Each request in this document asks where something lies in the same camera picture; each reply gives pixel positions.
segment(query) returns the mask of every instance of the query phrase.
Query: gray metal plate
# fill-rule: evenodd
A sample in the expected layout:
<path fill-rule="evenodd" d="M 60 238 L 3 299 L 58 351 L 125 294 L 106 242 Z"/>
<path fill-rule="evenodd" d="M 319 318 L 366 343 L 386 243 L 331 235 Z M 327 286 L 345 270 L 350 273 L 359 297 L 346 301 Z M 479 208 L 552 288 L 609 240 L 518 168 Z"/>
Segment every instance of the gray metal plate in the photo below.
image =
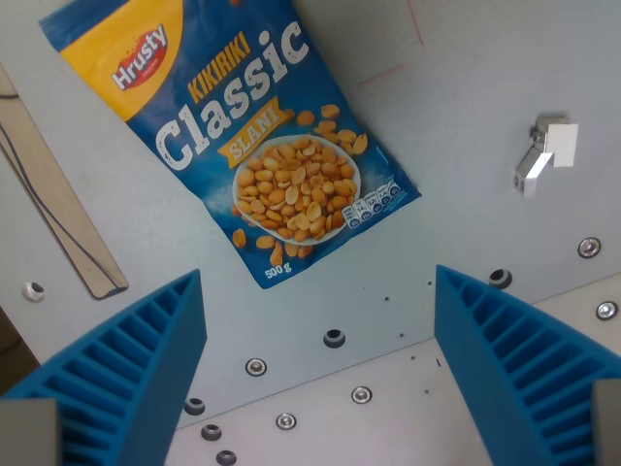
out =
<path fill-rule="evenodd" d="M 0 305 L 42 360 L 200 267 L 209 342 L 190 395 L 213 416 L 430 338 L 437 263 L 482 279 L 507 268 L 508 291 L 530 302 L 620 269 L 618 2 L 411 0 L 424 47 L 406 0 L 301 2 L 352 106 L 423 198 L 266 291 L 200 201 L 48 44 L 37 20 L 60 3 L 0 5 L 0 61 L 130 288 L 93 302 L 0 159 Z M 527 202 L 512 172 L 550 111 L 580 124 L 576 166 L 545 173 Z M 586 236 L 604 244 L 592 260 L 575 252 Z M 21 298 L 28 281 L 46 288 L 44 303 Z M 347 337 L 338 351 L 321 343 L 331 328 Z M 268 362 L 265 376 L 249 379 L 251 357 Z"/>
<path fill-rule="evenodd" d="M 351 401 L 359 385 L 373 392 L 366 405 Z M 275 421 L 281 413 L 294 415 L 296 427 L 279 430 Z M 224 449 L 238 456 L 240 466 L 492 464 L 435 339 L 209 423 L 222 430 L 218 441 L 201 437 L 206 422 L 179 429 L 165 466 L 217 466 L 215 456 Z"/>

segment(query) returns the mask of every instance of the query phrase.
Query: wooden slat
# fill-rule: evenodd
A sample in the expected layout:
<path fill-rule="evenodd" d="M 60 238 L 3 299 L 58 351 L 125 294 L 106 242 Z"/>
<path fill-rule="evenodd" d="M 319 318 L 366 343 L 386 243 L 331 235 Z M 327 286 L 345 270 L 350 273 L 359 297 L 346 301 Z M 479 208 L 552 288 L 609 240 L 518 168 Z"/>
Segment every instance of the wooden slat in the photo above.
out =
<path fill-rule="evenodd" d="M 0 94 L 14 93 L 16 93 L 15 89 L 2 65 L 0 65 Z M 58 222 L 52 218 L 31 192 L 11 152 L 8 141 L 1 132 L 0 144 L 5 148 L 9 161 L 16 169 L 22 184 L 90 294 L 95 299 L 104 299 L 127 289 L 127 280 L 116 265 L 95 225 L 93 225 L 78 196 L 67 182 L 41 133 L 19 98 L 13 100 L 0 99 L 0 123 L 11 138 L 30 184 Z M 81 250 L 58 223 L 65 227 L 67 232 L 82 245 L 94 261 Z"/>

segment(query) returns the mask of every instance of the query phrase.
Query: snack bag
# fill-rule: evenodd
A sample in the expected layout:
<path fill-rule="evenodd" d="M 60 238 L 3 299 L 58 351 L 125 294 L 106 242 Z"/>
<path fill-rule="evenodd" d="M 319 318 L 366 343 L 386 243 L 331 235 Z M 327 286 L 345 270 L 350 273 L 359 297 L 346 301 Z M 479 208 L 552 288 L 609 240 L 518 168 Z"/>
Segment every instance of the snack bag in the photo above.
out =
<path fill-rule="evenodd" d="M 41 26 L 263 288 L 420 196 L 356 123 L 289 0 L 76 0 Z"/>

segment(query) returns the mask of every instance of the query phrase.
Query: black cable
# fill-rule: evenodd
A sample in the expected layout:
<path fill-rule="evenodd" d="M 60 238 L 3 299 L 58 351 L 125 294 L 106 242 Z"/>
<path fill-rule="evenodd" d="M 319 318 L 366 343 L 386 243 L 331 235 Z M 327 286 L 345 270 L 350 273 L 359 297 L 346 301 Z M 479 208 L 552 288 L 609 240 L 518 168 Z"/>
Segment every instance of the black cable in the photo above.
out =
<path fill-rule="evenodd" d="M 17 340 L 12 342 L 6 348 L 0 349 L 0 356 L 4 356 L 7 352 L 13 351 L 15 348 L 17 348 L 21 344 L 21 342 L 23 342 L 23 340 L 21 339 L 21 337 L 19 337 Z"/>
<path fill-rule="evenodd" d="M 48 213 L 49 217 L 52 220 L 54 220 L 54 222 L 56 222 L 56 224 L 69 237 L 69 239 L 71 241 L 73 241 L 76 244 L 76 246 L 78 248 L 80 248 L 80 250 L 86 255 L 86 257 L 88 257 L 93 262 L 93 264 L 95 264 L 95 266 L 99 270 L 101 270 L 102 274 L 104 274 L 106 276 L 106 278 L 108 280 L 110 280 L 110 282 L 114 286 L 114 289 L 115 290 L 124 289 L 123 287 L 118 286 L 116 284 L 116 282 L 114 281 L 114 278 L 106 271 L 106 269 L 104 269 L 104 267 L 101 266 L 101 264 L 99 262 L 97 262 L 97 259 L 95 259 L 92 255 L 90 255 L 90 253 L 87 250 L 84 249 L 84 247 L 78 242 L 78 240 L 76 240 L 71 235 L 71 233 L 69 233 L 69 231 L 67 231 L 67 228 L 65 228 L 64 225 L 62 223 L 60 223 L 60 221 L 58 221 L 58 219 L 54 216 L 54 214 L 49 210 L 48 206 L 46 206 L 45 202 L 43 202 L 43 200 L 39 197 L 39 194 L 37 194 L 37 191 L 35 191 L 35 188 L 32 185 L 32 183 L 30 182 L 30 179 L 28 179 L 28 175 L 26 175 L 26 171 L 24 170 L 23 165 L 21 164 L 21 160 L 19 159 L 19 156 L 17 155 L 16 148 L 13 146 L 13 142 L 11 141 L 11 138 L 9 138 L 9 135 L 7 134 L 7 131 L 4 129 L 4 126 L 2 126 L 2 123 L 0 123 L 0 132 L 2 132 L 2 134 L 5 137 L 5 139 L 7 140 L 7 143 L 9 143 L 9 147 L 11 148 L 11 152 L 13 153 L 14 157 L 16 158 L 16 162 L 17 162 L 17 166 L 19 167 L 19 171 L 20 171 L 21 175 L 23 176 L 24 182 L 26 183 L 26 187 L 28 188 L 28 190 L 32 194 L 32 197 L 35 198 L 35 200 L 39 203 L 39 205 L 42 207 L 42 209 L 45 210 Z M 7 158 L 9 158 L 9 155 L 7 154 L 7 150 L 4 148 L 4 146 L 2 146 L 2 143 L 0 143 L 0 150 L 5 154 L 5 156 Z"/>

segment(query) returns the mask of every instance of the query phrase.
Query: metal clip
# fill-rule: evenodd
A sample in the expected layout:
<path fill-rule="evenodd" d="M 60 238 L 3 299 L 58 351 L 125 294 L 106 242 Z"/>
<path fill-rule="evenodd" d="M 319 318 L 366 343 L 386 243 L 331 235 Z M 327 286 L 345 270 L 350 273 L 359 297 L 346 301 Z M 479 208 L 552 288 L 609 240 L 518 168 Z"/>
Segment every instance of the metal clip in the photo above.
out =
<path fill-rule="evenodd" d="M 566 116 L 540 116 L 531 131 L 533 145 L 515 169 L 513 186 L 524 197 L 535 196 L 537 180 L 548 163 L 572 167 L 578 125 Z"/>

